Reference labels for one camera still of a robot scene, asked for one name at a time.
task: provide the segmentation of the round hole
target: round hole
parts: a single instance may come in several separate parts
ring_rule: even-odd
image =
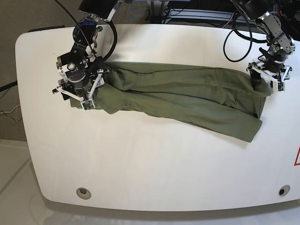
[[[78,197],[84,200],[88,200],[91,198],[91,193],[88,189],[80,187],[76,190],[76,194]]]
[[[283,195],[285,193],[285,191],[283,190],[283,189],[281,189],[280,191],[279,191],[279,195]]]
[[[83,188],[79,189],[79,191],[80,191],[81,194],[84,194],[84,195],[87,193],[87,190],[83,189]]]
[[[289,185],[285,185],[282,188],[279,189],[278,195],[280,197],[286,196],[291,190],[291,187]]]

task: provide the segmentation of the cord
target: cord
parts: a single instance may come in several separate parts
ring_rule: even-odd
[[[18,121],[18,107],[19,105],[17,105],[17,109],[15,110],[15,120]]]
[[[114,40],[113,40],[113,45],[109,51],[109,53],[103,58],[102,61],[100,61],[100,59],[96,56],[92,46],[90,45],[88,39],[86,38],[84,32],[82,31],[81,27],[79,26],[78,22],[76,21],[76,19],[72,16],[72,14],[70,14],[70,12],[58,1],[58,0],[54,0],[60,7],[62,7],[62,9],[72,18],[72,20],[76,23],[76,26],[78,27],[78,29],[80,30],[80,32],[82,33],[86,43],[89,45],[90,47],[90,50],[91,50],[91,53],[94,55],[95,59],[99,62],[99,63],[103,63],[104,61],[106,61],[110,56],[111,54],[113,53],[116,45],[117,45],[117,40],[118,40],[118,36],[117,36],[117,30],[113,24],[112,21],[110,22],[106,22],[107,24],[110,25],[110,27],[112,28],[112,31],[113,31],[113,34],[114,34]]]
[[[83,35],[83,37],[84,37],[84,39],[85,39],[85,41],[86,41],[86,43],[89,45],[89,47],[90,47],[90,50],[91,50],[91,52],[92,52],[92,54],[94,55],[94,57],[96,58],[96,59],[98,59],[97,58],[97,56],[95,55],[95,53],[94,53],[94,50],[93,50],[93,48],[92,48],[92,46],[90,45],[90,43],[89,43],[89,41],[88,41],[88,39],[86,38],[86,36],[85,36],[85,34],[84,34],[84,32],[83,32],[83,30],[81,29],[81,27],[79,26],[79,23],[76,21],[76,19],[72,16],[72,14],[70,14],[70,12],[58,1],[58,0],[54,0],[71,18],[72,18],[72,20],[76,23],[76,26],[78,27],[78,29],[80,30],[80,32],[82,33],[82,35]]]
[[[10,114],[10,113],[12,113],[19,106],[20,105],[16,105],[10,112],[3,112],[3,111],[1,111],[0,114],[2,114],[2,113]]]
[[[227,35],[226,39],[225,39],[225,42],[224,42],[224,45],[223,45],[223,53],[224,53],[224,56],[230,61],[230,62],[240,62],[242,60],[244,60],[250,53],[251,51],[251,48],[252,48],[252,44],[253,44],[253,37],[252,37],[252,30],[251,30],[251,26],[249,24],[249,21],[248,19],[246,18],[246,16],[243,14],[242,10],[238,7],[238,5],[236,4],[236,0],[232,0],[232,3],[233,5],[236,7],[236,9],[238,10],[238,12],[243,16],[244,20],[246,21],[246,24],[249,28],[249,33],[250,33],[250,46],[249,46],[249,49],[247,51],[247,53],[242,57],[240,58],[239,60],[232,60],[230,58],[228,58],[227,54],[226,54],[226,51],[225,51],[225,45],[226,45],[226,42],[229,38],[229,36],[232,34],[232,32],[234,32],[237,28],[234,28],[232,29],[229,34]]]
[[[3,96],[5,96],[5,94],[6,94],[9,90],[10,90],[10,88],[7,89],[7,91],[4,92],[4,94],[0,97],[0,99],[3,98]]]
[[[172,6],[171,6],[171,9],[173,9],[173,10],[176,11],[176,12],[178,12],[177,14],[175,14],[175,15],[178,15],[178,14],[182,13],[182,12],[183,12],[190,4],[191,4],[191,2],[186,2],[186,4],[185,4],[185,6],[183,7],[183,9],[180,10],[180,11],[174,9]]]
[[[239,12],[236,16],[233,17],[233,20],[232,20],[232,29],[235,28],[235,22],[239,18],[240,15],[241,14]],[[237,29],[234,29],[234,33],[236,33],[240,38],[245,39],[247,41],[250,41],[249,37],[241,34]],[[253,40],[253,42],[258,43],[258,44],[264,44],[264,43],[268,42],[267,40],[258,40],[258,39],[255,39],[255,38],[252,38],[252,40]]]
[[[0,92],[3,92],[5,90],[10,89],[10,88],[12,88],[14,86],[17,86],[17,85],[18,85],[18,81],[11,82],[7,85],[4,85],[4,86],[0,87]]]
[[[14,118],[8,116],[4,111],[0,111],[0,113],[3,113],[5,115],[5,116],[1,117],[0,120],[2,120],[2,119],[11,119],[15,123],[19,123],[23,119],[23,118],[20,118],[19,120],[15,120]]]
[[[188,19],[182,19],[182,18],[173,18],[174,20],[181,20],[183,22],[187,22],[187,23],[203,23],[203,24],[208,24],[208,25],[211,25],[213,27],[216,27],[216,28],[220,28],[221,26],[224,26],[225,23],[223,24],[214,24],[214,23],[210,23],[210,22],[202,22],[202,21],[191,21],[191,20],[195,20],[195,19],[191,19],[191,20],[188,20]]]
[[[124,11],[124,16],[123,16],[123,18],[121,19],[121,21],[120,21],[120,22],[118,22],[117,24],[120,24],[120,23],[122,23],[122,22],[123,22],[123,20],[125,19],[125,17],[126,17],[126,14],[127,14],[127,8],[128,8],[128,4],[126,3],[126,6],[125,6],[125,11]]]
[[[112,43],[112,47],[109,50],[108,54],[103,58],[103,61],[106,61],[113,53],[113,51],[115,50],[116,46],[117,46],[117,42],[118,42],[118,33],[116,30],[116,27],[114,26],[113,22],[107,22],[107,24],[111,27],[112,32],[113,32],[113,43]]]
[[[230,19],[228,20],[227,23],[225,23],[221,28],[225,28],[232,20],[233,20],[233,17],[235,15],[235,12],[231,15]]]

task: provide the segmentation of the white table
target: white table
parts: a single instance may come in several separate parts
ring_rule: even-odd
[[[240,63],[222,46],[229,30],[180,25],[119,25],[112,61],[153,62],[245,71],[259,56],[254,44]],[[286,92],[267,98],[263,125],[252,143],[141,112],[84,112],[53,95],[56,58],[73,45],[72,28],[26,33],[16,43],[22,114],[43,195],[55,202],[110,209],[193,211],[241,208],[300,199],[300,51]],[[263,35],[254,34],[263,39]],[[104,27],[99,53],[112,32]],[[249,42],[233,35],[237,59]],[[290,185],[288,195],[278,191]],[[92,197],[80,199],[78,188]]]

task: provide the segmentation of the gray floor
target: gray floor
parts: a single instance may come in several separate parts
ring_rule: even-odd
[[[70,11],[75,19],[80,20],[83,15],[78,6],[82,0],[60,0]],[[113,21],[119,23],[125,12],[125,4],[122,4]],[[134,2],[128,9],[122,23],[149,23],[145,21],[148,15],[146,2]],[[0,1],[0,86],[16,80],[15,70],[15,42],[17,38],[31,29],[65,25],[74,26],[74,22],[53,0],[1,0]],[[7,94],[0,99],[0,111],[10,111],[20,103],[18,87],[11,88]],[[18,118],[22,112],[18,109]],[[11,119],[0,120],[0,139],[26,141],[23,121],[15,123]]]

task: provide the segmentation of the white table surface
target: white table surface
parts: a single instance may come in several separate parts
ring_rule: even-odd
[[[29,157],[26,142],[0,139],[0,158],[5,161],[0,163],[0,181],[7,182]],[[42,197],[32,164],[27,163],[0,195],[0,224],[296,225],[299,222],[299,203],[298,200],[243,209],[195,212],[107,210],[62,204]]]
[[[112,42],[109,29],[98,52]],[[180,25],[119,25],[113,61],[153,62],[245,71],[260,55],[254,44],[240,63],[222,46],[229,30]],[[286,92],[267,98],[262,128],[252,143],[141,112],[71,108],[53,95],[56,58],[73,45],[72,28],[26,33],[16,42],[16,67],[25,131],[44,197],[60,203],[110,209],[193,211],[241,208],[300,198],[300,52]],[[263,39],[263,35],[254,37]],[[248,41],[232,35],[227,51],[240,58]],[[285,197],[279,189],[290,185]],[[89,200],[77,188],[92,193]]]

